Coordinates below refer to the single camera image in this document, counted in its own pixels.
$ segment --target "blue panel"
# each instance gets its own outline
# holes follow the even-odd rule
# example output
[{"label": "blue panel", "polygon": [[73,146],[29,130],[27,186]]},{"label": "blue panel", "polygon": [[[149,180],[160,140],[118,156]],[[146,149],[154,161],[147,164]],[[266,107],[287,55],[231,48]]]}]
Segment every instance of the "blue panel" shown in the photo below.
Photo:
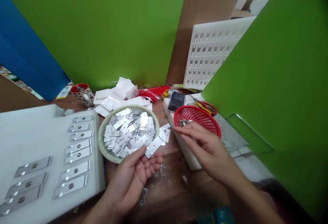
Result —
[{"label": "blue panel", "polygon": [[0,63],[53,100],[69,79],[12,1],[0,1]]}]

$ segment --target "left hand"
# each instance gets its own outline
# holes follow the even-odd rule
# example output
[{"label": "left hand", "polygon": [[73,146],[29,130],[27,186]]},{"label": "left hand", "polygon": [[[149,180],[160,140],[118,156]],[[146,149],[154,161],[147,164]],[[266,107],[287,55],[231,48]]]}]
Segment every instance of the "left hand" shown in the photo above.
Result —
[{"label": "left hand", "polygon": [[115,223],[135,206],[147,179],[160,170],[164,160],[161,152],[156,152],[148,159],[144,155],[145,151],[146,147],[142,146],[119,164],[104,195],[85,221],[91,223],[96,218],[97,223]]}]

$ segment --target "scissors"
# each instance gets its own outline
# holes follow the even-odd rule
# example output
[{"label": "scissors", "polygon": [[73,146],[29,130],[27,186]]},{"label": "scissors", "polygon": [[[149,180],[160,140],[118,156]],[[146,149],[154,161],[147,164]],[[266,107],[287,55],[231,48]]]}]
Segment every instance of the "scissors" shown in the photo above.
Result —
[{"label": "scissors", "polygon": [[194,98],[189,93],[187,93],[187,94],[189,96],[191,96],[191,98],[195,101],[195,107],[200,107],[201,109],[206,111],[209,115],[216,115],[218,113],[218,110],[210,103],[205,102],[205,101],[199,101],[198,99]]}]

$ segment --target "right hand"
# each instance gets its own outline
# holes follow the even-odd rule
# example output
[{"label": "right hand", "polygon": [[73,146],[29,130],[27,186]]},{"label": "right hand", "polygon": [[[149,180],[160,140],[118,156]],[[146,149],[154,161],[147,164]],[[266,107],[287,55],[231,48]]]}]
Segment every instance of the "right hand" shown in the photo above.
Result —
[{"label": "right hand", "polygon": [[179,133],[209,176],[226,186],[233,184],[241,171],[217,135],[196,122],[173,129]]}]

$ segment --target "hand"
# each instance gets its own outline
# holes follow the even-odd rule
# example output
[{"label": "hand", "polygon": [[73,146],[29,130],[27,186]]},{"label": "hand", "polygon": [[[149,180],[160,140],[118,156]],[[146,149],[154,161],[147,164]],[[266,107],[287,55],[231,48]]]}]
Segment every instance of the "hand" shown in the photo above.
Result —
[{"label": "hand", "polygon": [[202,168],[215,180],[229,185],[235,179],[233,174],[242,174],[230,156],[221,139],[196,122],[184,127],[174,127],[186,145],[193,152]]},{"label": "hand", "polygon": [[85,223],[117,223],[135,206],[147,179],[159,171],[163,163],[163,153],[155,152],[148,159],[145,151],[146,147],[142,146],[119,164],[104,195]]}]

